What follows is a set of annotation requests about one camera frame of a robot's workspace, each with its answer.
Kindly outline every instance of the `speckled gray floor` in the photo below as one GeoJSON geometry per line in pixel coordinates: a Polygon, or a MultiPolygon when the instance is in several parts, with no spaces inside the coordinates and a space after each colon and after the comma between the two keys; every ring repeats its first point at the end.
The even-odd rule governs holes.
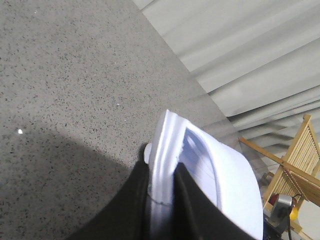
{"type": "Polygon", "coordinates": [[[60,240],[92,218],[166,108],[239,147],[131,0],[0,0],[0,101],[3,240],[60,240]]]}

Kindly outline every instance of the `yellow object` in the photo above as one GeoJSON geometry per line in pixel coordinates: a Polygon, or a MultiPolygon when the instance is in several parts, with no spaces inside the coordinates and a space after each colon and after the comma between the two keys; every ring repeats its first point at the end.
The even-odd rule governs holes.
{"type": "Polygon", "coordinates": [[[294,207],[294,208],[292,208],[292,211],[290,213],[290,219],[296,220],[297,218],[298,218],[298,208],[294,207]]]}

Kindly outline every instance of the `concrete floor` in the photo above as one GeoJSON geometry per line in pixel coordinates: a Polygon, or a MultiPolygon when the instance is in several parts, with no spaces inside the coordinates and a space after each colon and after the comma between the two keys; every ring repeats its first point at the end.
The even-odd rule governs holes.
{"type": "Polygon", "coordinates": [[[0,0],[0,28],[1,239],[80,228],[121,187],[165,109],[239,149],[131,0],[0,0]]]}

